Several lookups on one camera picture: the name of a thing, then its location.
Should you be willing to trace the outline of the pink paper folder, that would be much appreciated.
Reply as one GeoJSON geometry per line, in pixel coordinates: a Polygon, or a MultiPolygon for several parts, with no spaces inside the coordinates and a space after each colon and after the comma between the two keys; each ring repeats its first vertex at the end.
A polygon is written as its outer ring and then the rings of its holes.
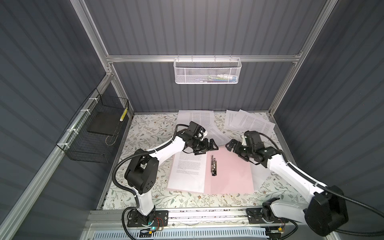
{"type": "Polygon", "coordinates": [[[254,191],[251,165],[224,146],[207,153],[205,190],[201,194],[250,194],[254,191]],[[211,156],[217,160],[217,176],[211,174],[211,156]]]}

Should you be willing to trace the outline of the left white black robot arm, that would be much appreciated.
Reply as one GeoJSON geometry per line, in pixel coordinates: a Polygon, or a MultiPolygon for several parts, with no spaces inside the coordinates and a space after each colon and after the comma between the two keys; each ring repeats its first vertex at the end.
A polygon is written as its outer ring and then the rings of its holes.
{"type": "Polygon", "coordinates": [[[218,145],[207,138],[208,131],[201,125],[190,122],[188,125],[177,124],[173,136],[165,143],[152,150],[139,149],[125,172],[128,185],[135,192],[137,211],[143,217],[155,214],[151,189],[155,185],[159,166],[173,155],[192,149],[192,154],[203,155],[217,151],[218,145]]]}

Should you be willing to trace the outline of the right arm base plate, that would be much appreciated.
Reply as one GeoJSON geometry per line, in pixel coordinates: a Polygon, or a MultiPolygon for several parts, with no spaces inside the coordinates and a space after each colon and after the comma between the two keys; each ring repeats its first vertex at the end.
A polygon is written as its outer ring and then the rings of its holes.
{"type": "Polygon", "coordinates": [[[265,220],[262,211],[262,207],[257,208],[246,208],[246,215],[249,221],[249,224],[283,224],[285,225],[289,221],[284,218],[274,218],[273,220],[265,220]]]}

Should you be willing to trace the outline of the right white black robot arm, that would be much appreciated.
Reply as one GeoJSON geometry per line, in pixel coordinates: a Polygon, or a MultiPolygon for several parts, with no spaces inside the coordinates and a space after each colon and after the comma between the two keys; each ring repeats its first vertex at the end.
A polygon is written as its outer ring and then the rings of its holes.
{"type": "Polygon", "coordinates": [[[262,136],[263,133],[246,131],[241,141],[230,140],[225,147],[241,159],[278,174],[306,200],[306,204],[289,204],[279,197],[270,198],[262,205],[263,221],[273,223],[283,218],[304,223],[323,237],[346,224],[349,216],[343,191],[336,186],[328,187],[287,161],[276,143],[265,147],[262,136]]]}

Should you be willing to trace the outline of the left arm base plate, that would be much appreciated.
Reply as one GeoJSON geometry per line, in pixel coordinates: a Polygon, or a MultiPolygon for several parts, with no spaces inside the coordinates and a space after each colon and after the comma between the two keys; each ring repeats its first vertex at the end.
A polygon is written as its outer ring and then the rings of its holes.
{"type": "Polygon", "coordinates": [[[169,211],[154,210],[148,216],[137,210],[132,210],[127,216],[128,227],[166,227],[169,220],[169,211]]]}

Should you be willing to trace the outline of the white sheet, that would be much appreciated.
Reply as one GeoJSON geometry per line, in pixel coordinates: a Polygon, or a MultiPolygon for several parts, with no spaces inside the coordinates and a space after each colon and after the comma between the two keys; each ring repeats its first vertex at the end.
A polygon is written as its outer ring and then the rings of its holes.
{"type": "Polygon", "coordinates": [[[261,189],[262,184],[271,175],[271,171],[262,165],[251,164],[251,172],[253,178],[254,191],[257,192],[261,189]]]}

